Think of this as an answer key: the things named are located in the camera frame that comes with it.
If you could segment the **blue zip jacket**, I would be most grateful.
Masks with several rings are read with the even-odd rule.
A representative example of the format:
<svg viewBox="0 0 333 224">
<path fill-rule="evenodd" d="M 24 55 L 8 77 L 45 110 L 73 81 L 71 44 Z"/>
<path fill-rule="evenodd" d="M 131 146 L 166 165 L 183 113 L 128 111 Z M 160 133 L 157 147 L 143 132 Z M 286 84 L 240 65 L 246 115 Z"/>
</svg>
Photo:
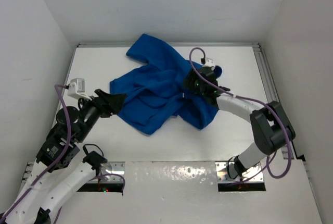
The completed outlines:
<svg viewBox="0 0 333 224">
<path fill-rule="evenodd" d="M 138 131 L 151 135 L 170 117 L 181 117 L 202 130 L 215 118 L 218 109 L 183 86 L 192 69 L 190 64 L 167 42 L 142 34 L 126 52 L 127 57 L 143 66 L 110 81 L 110 93 L 125 93 L 127 98 L 119 117 Z"/>
</svg>

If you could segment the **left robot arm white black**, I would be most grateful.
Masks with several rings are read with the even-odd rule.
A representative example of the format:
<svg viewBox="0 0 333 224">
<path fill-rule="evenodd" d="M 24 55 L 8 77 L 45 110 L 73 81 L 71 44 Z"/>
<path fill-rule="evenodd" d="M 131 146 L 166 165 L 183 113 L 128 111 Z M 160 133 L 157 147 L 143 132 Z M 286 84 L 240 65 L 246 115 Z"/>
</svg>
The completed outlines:
<svg viewBox="0 0 333 224">
<path fill-rule="evenodd" d="M 82 143 L 100 118 L 120 113 L 126 94 L 108 94 L 101 89 L 88 96 L 83 89 L 65 86 L 69 97 L 75 98 L 77 107 L 66 106 L 56 115 L 56 124 L 40 148 L 25 185 L 10 208 L 1 214 L 1 223 L 56 223 L 63 205 L 85 183 L 100 178 L 100 168 L 107 159 L 91 151 L 63 181 L 54 185 L 62 170 L 66 169 L 80 151 Z"/>
</svg>

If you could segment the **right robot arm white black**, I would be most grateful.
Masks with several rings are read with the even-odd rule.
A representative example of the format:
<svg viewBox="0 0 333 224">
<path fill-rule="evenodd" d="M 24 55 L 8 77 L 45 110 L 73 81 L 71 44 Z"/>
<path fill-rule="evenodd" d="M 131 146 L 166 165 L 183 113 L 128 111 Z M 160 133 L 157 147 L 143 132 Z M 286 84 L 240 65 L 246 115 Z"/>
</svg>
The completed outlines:
<svg viewBox="0 0 333 224">
<path fill-rule="evenodd" d="M 232 113 L 251 124 L 253 143 L 227 163 L 230 179 L 241 178 L 251 167 L 272 155 L 296 137 L 282 105 L 277 101 L 268 104 L 242 96 L 229 95 L 229 89 L 218 86 L 212 67 L 192 69 L 184 79 L 184 87 L 201 96 L 218 110 Z"/>
</svg>

